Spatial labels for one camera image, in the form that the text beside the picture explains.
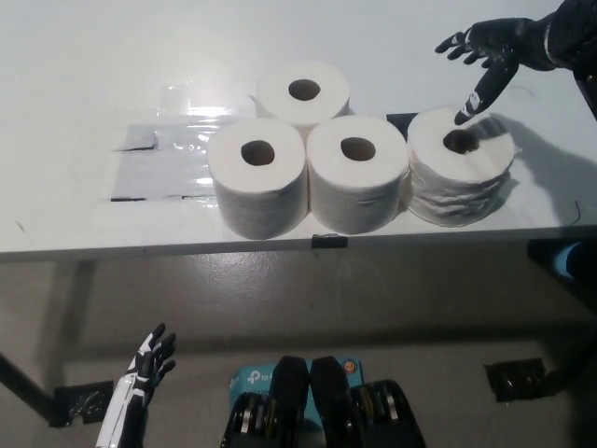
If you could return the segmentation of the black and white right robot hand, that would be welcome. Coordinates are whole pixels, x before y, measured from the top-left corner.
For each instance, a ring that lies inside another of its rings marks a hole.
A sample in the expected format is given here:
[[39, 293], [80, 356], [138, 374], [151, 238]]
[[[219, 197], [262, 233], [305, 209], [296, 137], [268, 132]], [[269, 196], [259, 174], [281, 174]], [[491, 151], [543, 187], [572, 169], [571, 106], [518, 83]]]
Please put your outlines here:
[[464, 64], [478, 60], [486, 70], [455, 118], [463, 125], [488, 109], [523, 65], [536, 71], [557, 67], [545, 47], [549, 19], [526, 18], [480, 21], [441, 42], [435, 52], [448, 60], [464, 57]]

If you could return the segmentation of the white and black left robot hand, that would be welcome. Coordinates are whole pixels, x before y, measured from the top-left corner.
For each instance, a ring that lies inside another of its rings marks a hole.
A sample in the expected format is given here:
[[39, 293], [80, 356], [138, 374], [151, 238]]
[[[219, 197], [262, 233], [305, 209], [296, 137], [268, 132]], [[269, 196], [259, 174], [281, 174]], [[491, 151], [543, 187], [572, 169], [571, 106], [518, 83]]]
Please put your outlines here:
[[141, 343], [108, 404], [96, 447], [143, 447], [148, 407], [165, 375], [175, 367], [176, 334], [158, 324]]

